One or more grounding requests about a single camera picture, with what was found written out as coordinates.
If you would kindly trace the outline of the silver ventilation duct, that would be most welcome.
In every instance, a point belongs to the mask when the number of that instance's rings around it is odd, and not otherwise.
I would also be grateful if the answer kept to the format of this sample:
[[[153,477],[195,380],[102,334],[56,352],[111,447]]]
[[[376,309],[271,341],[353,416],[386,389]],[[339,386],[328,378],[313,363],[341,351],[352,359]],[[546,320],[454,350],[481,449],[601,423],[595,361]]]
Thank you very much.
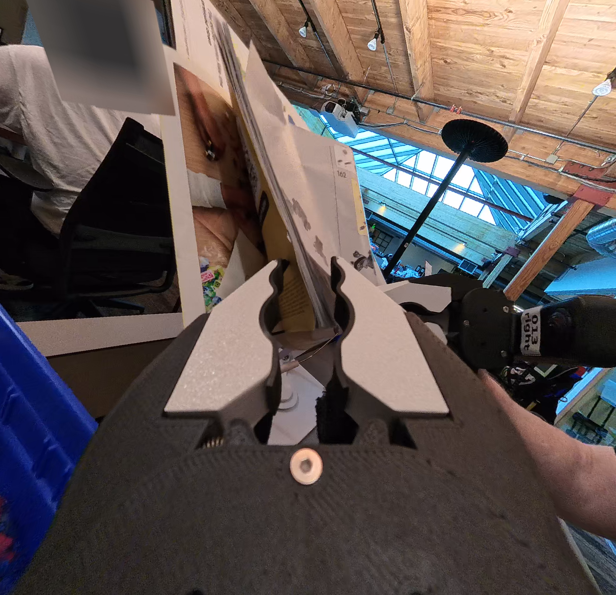
[[[615,224],[612,217],[589,229],[586,240],[590,247],[606,258],[615,259]]]

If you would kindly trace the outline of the blue plastic bin with tag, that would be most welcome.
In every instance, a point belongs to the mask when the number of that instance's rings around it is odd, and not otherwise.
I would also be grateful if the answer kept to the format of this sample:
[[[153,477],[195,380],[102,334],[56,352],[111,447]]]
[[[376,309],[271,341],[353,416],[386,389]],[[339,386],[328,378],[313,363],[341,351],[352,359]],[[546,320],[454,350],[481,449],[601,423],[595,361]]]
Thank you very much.
[[[96,429],[1,307],[1,594],[25,573]]]

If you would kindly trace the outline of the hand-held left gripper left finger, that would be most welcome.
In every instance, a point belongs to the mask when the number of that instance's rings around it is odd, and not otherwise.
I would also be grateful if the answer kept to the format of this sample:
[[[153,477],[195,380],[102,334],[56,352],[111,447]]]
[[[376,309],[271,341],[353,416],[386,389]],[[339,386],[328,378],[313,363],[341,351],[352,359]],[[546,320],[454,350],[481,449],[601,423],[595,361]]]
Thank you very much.
[[[269,262],[215,306],[173,389],[164,414],[206,418],[225,433],[244,422],[269,441],[281,401],[281,370],[273,329],[289,262]]]

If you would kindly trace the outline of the wooden support post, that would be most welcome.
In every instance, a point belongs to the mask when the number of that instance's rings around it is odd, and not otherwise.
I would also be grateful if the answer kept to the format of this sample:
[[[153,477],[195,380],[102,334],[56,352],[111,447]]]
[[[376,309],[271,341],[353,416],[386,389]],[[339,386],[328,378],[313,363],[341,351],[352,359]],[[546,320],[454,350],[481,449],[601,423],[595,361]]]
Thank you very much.
[[[574,199],[565,214],[505,287],[503,293],[509,301],[516,302],[520,298],[533,279],[558,252],[562,244],[593,210],[594,206],[589,201]]]

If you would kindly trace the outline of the person's right forearm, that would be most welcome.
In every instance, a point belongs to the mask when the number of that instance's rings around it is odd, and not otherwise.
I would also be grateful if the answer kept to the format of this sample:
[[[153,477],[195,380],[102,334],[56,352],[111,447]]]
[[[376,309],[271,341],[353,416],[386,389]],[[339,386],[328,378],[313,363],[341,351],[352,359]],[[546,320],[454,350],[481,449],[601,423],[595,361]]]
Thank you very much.
[[[615,449],[567,436],[514,402],[487,371],[477,374],[522,437],[557,515],[615,541]]]

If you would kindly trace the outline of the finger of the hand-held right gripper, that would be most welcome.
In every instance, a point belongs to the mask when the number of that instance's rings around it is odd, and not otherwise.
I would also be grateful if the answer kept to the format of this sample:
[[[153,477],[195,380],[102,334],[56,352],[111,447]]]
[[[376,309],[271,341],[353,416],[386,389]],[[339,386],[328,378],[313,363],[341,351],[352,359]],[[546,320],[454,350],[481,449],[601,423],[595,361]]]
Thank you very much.
[[[381,286],[396,304],[418,315],[442,313],[452,302],[451,288],[404,280]]]
[[[418,317],[427,326],[427,328],[430,329],[434,335],[443,342],[443,344],[449,344],[449,312],[420,314]]]

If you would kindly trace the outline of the lego instruction booklet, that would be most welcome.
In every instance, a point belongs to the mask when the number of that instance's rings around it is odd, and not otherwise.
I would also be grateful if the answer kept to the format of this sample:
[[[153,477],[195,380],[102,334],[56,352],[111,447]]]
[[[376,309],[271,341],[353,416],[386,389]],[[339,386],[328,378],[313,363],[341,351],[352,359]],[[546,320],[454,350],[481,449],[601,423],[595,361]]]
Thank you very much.
[[[383,284],[350,149],[308,129],[209,0],[166,0],[175,117],[161,129],[184,322],[288,260],[273,332],[308,349],[335,336],[329,261]]]

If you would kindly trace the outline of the black office chair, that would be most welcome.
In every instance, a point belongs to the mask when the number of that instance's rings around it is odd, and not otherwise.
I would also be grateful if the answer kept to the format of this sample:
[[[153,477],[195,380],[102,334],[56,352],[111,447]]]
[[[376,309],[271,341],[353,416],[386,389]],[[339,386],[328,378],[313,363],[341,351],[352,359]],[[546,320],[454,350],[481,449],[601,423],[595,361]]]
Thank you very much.
[[[78,195],[58,238],[54,315],[135,310],[122,298],[167,291],[176,260],[162,140],[127,117]]]

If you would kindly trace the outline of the white ceiling projector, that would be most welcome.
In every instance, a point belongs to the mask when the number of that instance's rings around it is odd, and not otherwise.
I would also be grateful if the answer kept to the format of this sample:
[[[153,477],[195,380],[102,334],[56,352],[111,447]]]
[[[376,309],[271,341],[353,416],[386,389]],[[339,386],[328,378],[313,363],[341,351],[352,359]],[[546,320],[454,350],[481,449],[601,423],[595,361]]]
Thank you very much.
[[[320,107],[320,116],[335,132],[354,139],[358,135],[358,124],[352,110],[353,107],[352,102],[348,107],[344,99],[326,100]]]

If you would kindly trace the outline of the white metal book stand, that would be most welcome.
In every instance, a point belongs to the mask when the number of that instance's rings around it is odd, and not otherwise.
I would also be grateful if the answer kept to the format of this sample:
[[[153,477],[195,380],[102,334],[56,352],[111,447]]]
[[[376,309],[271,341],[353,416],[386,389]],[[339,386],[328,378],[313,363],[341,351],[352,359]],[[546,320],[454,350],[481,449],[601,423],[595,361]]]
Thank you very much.
[[[105,417],[104,434],[130,430],[150,443],[182,438],[196,448],[221,437],[206,418],[171,418],[164,409],[208,315],[183,326],[181,314],[104,317],[19,323],[28,339],[94,419]]]

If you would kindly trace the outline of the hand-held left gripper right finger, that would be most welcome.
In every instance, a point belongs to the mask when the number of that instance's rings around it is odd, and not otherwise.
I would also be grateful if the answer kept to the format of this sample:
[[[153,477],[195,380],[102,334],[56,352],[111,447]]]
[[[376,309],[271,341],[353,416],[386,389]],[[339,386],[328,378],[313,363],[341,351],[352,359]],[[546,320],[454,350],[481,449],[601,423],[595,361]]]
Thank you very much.
[[[449,414],[406,312],[340,257],[331,259],[340,338],[329,380],[329,442],[352,444],[372,424],[390,444],[413,444],[411,418]]]

